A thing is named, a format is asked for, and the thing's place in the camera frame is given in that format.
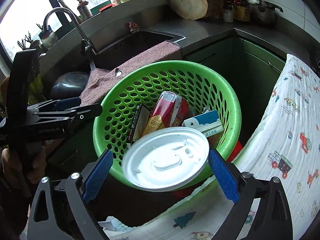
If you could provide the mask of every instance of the white plastic lid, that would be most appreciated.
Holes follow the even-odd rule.
[[[122,169],[128,181],[146,191],[177,189],[204,168],[209,154],[207,138],[187,127],[171,127],[136,141],[124,155]]]

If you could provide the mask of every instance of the blue gripper pad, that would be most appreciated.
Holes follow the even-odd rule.
[[[238,193],[238,183],[235,178],[214,150],[209,152],[208,161],[224,195],[236,204],[240,196]]]
[[[88,204],[89,201],[95,199],[95,197],[97,196],[104,180],[106,179],[110,171],[112,164],[113,155],[112,152],[108,150],[102,156],[102,158],[98,160],[98,163],[84,182],[82,199],[86,204]]]

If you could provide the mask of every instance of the red packaging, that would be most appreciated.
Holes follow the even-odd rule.
[[[183,97],[169,91],[162,92],[150,113],[143,136],[162,128],[181,125],[188,110],[189,104]]]

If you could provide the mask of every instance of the green plastic basket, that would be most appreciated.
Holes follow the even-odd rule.
[[[217,109],[224,128],[218,151],[227,159],[234,149],[241,127],[238,98],[229,83],[215,71],[188,61],[162,61],[142,67],[113,87],[101,103],[102,114],[93,126],[93,142],[98,157],[105,149],[113,152],[110,174],[122,183],[135,187],[123,175],[121,161],[127,150],[127,133],[138,103],[153,108],[163,91],[184,97],[196,114],[205,106]],[[184,187],[212,175],[208,164]]]

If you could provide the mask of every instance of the stainless steel countertop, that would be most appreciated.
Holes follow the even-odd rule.
[[[245,38],[274,52],[283,59],[286,54],[300,58],[310,66],[310,54],[291,37],[269,28],[241,23],[225,23],[222,20],[185,20],[181,18],[161,21],[149,27],[146,31],[158,31],[186,37],[178,44],[182,47],[183,55],[206,46],[212,42],[234,35]]]

